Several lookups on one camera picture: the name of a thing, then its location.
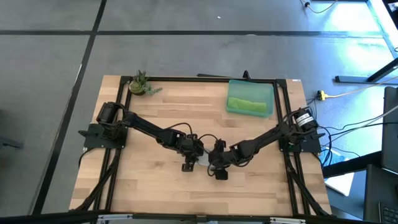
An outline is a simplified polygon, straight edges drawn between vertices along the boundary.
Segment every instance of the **small potted plant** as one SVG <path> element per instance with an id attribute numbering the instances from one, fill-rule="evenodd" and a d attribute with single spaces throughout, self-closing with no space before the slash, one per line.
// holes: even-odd
<path id="1" fill-rule="evenodd" d="M 147 82 L 148 77 L 146 77 L 146 71 L 138 70 L 137 75 L 132 78 L 132 82 L 130 83 L 130 91 L 132 94 L 137 96 L 142 96 L 145 93 L 149 93 L 153 95 L 158 91 L 162 90 L 162 88 L 157 88 L 155 90 L 152 89 L 152 86 Z"/>

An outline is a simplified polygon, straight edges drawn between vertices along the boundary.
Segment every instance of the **wooden table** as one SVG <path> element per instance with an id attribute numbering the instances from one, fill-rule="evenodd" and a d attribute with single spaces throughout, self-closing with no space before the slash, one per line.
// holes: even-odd
<path id="1" fill-rule="evenodd" d="M 104 76 L 92 122 L 104 102 L 115 101 L 119 76 Z M 134 96 L 129 110 L 160 126 L 189 123 L 199 136 L 211 133 L 227 146 L 252 139 L 275 127 L 277 115 L 258 118 L 226 111 L 228 83 L 151 82 L 163 88 L 149 96 Z M 292 110 L 306 105 L 300 80 L 287 80 Z M 285 111 L 280 90 L 282 111 Z M 178 126 L 186 133 L 186 126 Z M 212 149 L 214 139 L 202 139 Z M 70 208 L 79 206 L 96 185 L 104 149 L 95 149 L 82 160 Z M 158 145 L 154 139 L 129 130 L 123 149 L 111 210 L 113 212 L 179 213 L 212 215 L 292 215 L 283 156 L 277 142 L 260 150 L 246 167 L 231 166 L 227 181 L 209 177 L 205 166 L 182 172 L 184 158 Z M 330 211 L 319 161 L 310 153 L 301 154 L 305 183 L 324 210 Z M 101 208 L 104 208 L 107 187 Z M 302 213 L 299 189 L 295 188 Z"/>

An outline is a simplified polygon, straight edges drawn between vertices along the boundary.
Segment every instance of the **black desk leg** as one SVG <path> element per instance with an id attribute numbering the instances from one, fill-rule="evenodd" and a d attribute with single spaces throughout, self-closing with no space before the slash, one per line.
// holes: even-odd
<path id="1" fill-rule="evenodd" d="M 345 162 L 339 162 L 323 168 L 323 177 L 335 177 L 338 175 L 348 174 L 358 170 L 366 169 L 369 164 L 381 166 L 381 151 L 370 153 L 366 156 L 361 156 L 355 159 L 350 159 Z"/>
<path id="2" fill-rule="evenodd" d="M 394 59 L 392 62 L 388 63 L 382 69 L 378 70 L 375 74 L 370 77 L 354 77 L 354 76 L 341 76 L 338 75 L 335 77 L 336 82 L 338 83 L 380 83 L 388 80 L 388 78 L 384 78 L 386 75 L 390 74 L 392 71 L 398 68 L 398 58 Z M 391 80 L 386 84 L 395 84 L 398 85 L 398 79 Z"/>
<path id="3" fill-rule="evenodd" d="M 23 146 L 23 144 L 20 142 L 14 141 L 12 139 L 0 136 L 0 148 L 2 146 L 11 146 L 11 147 L 20 149 Z"/>

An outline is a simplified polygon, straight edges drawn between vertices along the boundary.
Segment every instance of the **clear plastic container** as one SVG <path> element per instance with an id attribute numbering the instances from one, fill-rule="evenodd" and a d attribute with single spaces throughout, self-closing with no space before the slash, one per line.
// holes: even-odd
<path id="1" fill-rule="evenodd" d="M 226 110 L 266 118 L 274 110 L 274 88 L 266 83 L 230 80 Z"/>

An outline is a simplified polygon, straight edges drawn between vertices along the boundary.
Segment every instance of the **white cable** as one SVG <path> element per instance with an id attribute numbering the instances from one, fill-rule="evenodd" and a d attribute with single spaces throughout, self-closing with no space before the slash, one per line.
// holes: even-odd
<path id="1" fill-rule="evenodd" d="M 305 4 L 306 4 L 307 2 L 304 1 L 304 0 L 301 0 L 301 1 L 303 2 L 303 5 L 305 6 Z M 305 7 L 309 8 L 313 13 L 319 14 L 319 13 L 323 13 L 323 12 L 325 12 L 326 10 L 330 9 L 334 4 L 336 4 L 337 1 L 338 1 L 338 0 L 335 0 L 329 7 L 327 7 L 326 9 L 324 9 L 324 10 L 322 10 L 322 11 L 319 11 L 319 12 L 313 10 L 312 7 L 311 7 L 309 4 L 308 4 L 307 6 L 305 6 Z"/>
<path id="2" fill-rule="evenodd" d="M 354 129 L 352 129 L 351 131 L 347 131 L 346 133 L 343 133 L 341 136 L 338 136 L 337 138 L 335 138 L 335 139 L 333 139 L 333 140 L 331 140 L 331 141 L 332 141 L 332 142 L 333 142 L 333 141 L 336 141 L 337 139 L 343 137 L 344 135 L 346 135 L 346 134 L 348 134 L 348 133 L 352 133 L 353 131 L 356 131 L 356 130 L 358 130 L 358 129 L 361 129 L 361 128 L 363 128 L 363 127 L 365 127 L 365 126 L 367 126 L 367 125 L 369 125 L 369 124 L 371 124 L 371 123 L 377 121 L 378 119 L 387 116 L 389 113 L 393 112 L 393 111 L 394 111 L 395 109 L 397 109 L 397 108 L 398 108 L 398 105 L 395 106 L 393 109 L 387 111 L 386 113 L 384 113 L 384 114 L 378 116 L 377 118 L 374 118 L 374 119 L 373 119 L 372 121 L 370 121 L 369 123 L 364 124 L 364 125 L 362 125 L 361 127 L 354 128 Z"/>

